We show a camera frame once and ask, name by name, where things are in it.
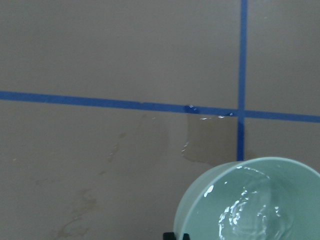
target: water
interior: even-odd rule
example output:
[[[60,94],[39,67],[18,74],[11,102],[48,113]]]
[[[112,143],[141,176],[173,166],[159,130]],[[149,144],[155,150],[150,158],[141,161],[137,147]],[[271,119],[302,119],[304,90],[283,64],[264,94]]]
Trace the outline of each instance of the water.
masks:
[[[236,158],[237,119],[187,114],[187,140],[181,151],[191,162],[213,166]]]
[[[251,181],[220,214],[219,239],[289,240],[293,225],[289,194],[261,171],[249,167],[237,170],[251,176]]]
[[[230,113],[227,113],[226,115],[220,115],[220,116],[218,116],[218,118],[220,118],[220,119],[224,119],[225,117],[231,117],[231,116],[233,116],[234,114],[232,113],[232,112],[230,112]]]

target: water stain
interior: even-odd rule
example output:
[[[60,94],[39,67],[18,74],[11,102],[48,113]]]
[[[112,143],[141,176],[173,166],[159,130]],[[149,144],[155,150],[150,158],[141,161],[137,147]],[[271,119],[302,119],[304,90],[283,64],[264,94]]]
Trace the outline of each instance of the water stain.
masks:
[[[114,160],[116,153],[120,149],[121,140],[123,140],[126,136],[127,136],[127,134],[125,132],[122,132],[119,134],[118,142],[115,145],[113,145],[111,152],[109,153],[109,156],[106,158],[109,162],[112,162]]]
[[[82,189],[76,194],[76,199],[71,203],[70,215],[72,220],[60,228],[54,240],[83,237],[90,230],[89,227],[82,227],[78,222],[85,214],[98,209],[97,199],[91,196],[90,191],[91,189]]]
[[[220,118],[220,119],[224,119],[225,117],[232,117],[234,114],[232,113],[232,112],[230,112],[230,113],[228,113],[228,114],[226,114],[226,115],[220,115],[220,116],[218,116],[218,118]]]
[[[143,113],[131,122],[135,127],[120,141],[115,157],[118,162],[112,166],[114,171],[127,177],[145,175],[149,168],[154,168],[169,144],[168,127],[161,114]]]
[[[236,161],[237,118],[187,114],[187,123],[187,141],[182,150],[186,159],[212,166]]]
[[[69,237],[83,237],[89,230],[89,227],[82,227],[81,225],[74,226],[76,222],[81,220],[81,218],[75,218],[70,222],[66,223],[62,226],[59,232],[56,234],[55,240],[61,238],[69,238]]]
[[[93,198],[89,192],[91,189],[82,189],[77,194],[77,198],[72,202],[71,215],[74,218],[81,217],[84,214],[94,212],[98,209],[97,199]]]

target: water spill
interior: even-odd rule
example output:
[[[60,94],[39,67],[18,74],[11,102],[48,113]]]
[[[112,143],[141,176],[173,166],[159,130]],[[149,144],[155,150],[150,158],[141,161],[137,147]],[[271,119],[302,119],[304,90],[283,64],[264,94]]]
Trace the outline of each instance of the water spill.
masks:
[[[90,191],[90,189],[83,189],[77,194],[77,199],[71,204],[72,210],[70,213],[73,218],[79,218],[98,209],[97,199],[89,194]]]
[[[212,166],[236,160],[238,123],[235,117],[221,119],[187,114],[187,123],[187,141],[181,151],[186,159]]]
[[[232,117],[234,114],[232,113],[232,112],[230,112],[230,113],[228,113],[228,114],[226,114],[226,115],[220,115],[220,116],[218,116],[218,118],[220,118],[220,119],[224,119],[225,117]]]
[[[97,199],[90,195],[90,191],[91,189],[82,189],[77,193],[75,201],[71,203],[70,214],[72,220],[61,227],[56,234],[55,240],[69,237],[83,237],[90,230],[89,227],[82,227],[78,223],[83,215],[98,209]]]
[[[79,221],[80,218],[75,218],[71,220],[70,222],[63,225],[63,227],[59,230],[59,232],[56,234],[55,240],[61,239],[61,238],[69,238],[69,237],[83,237],[89,230],[89,227],[82,227],[80,225],[74,226],[77,221]]]
[[[253,168],[238,168],[251,176],[232,205],[221,213],[220,240],[288,240],[293,215],[286,190],[265,173]]]

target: light green bowl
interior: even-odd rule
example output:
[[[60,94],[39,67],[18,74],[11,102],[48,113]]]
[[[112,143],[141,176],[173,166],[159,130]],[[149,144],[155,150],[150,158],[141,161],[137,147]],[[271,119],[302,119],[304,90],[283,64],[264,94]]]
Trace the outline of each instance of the light green bowl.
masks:
[[[178,206],[177,240],[319,240],[320,174],[298,161],[263,157],[216,166]]]

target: wet spot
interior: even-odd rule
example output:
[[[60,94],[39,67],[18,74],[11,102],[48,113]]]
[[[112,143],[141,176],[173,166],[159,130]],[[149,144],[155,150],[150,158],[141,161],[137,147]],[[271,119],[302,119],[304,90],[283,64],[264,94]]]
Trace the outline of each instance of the wet spot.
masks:
[[[200,113],[199,109],[193,105],[184,106],[184,111],[187,114],[199,114]]]
[[[216,166],[236,161],[237,119],[187,115],[187,141],[182,155],[189,161]]]
[[[90,230],[90,228],[77,225],[79,224],[79,220],[80,218],[75,218],[63,225],[59,232],[56,234],[55,240],[61,238],[65,239],[69,237],[83,237]]]
[[[94,212],[98,209],[97,199],[90,195],[91,189],[82,189],[77,194],[76,200],[72,202],[71,215],[78,218],[84,214]]]
[[[225,117],[232,117],[234,114],[232,113],[232,112],[230,112],[230,113],[227,113],[227,114],[225,114],[225,115],[220,115],[220,116],[218,116],[218,118],[220,118],[220,119],[224,119]]]

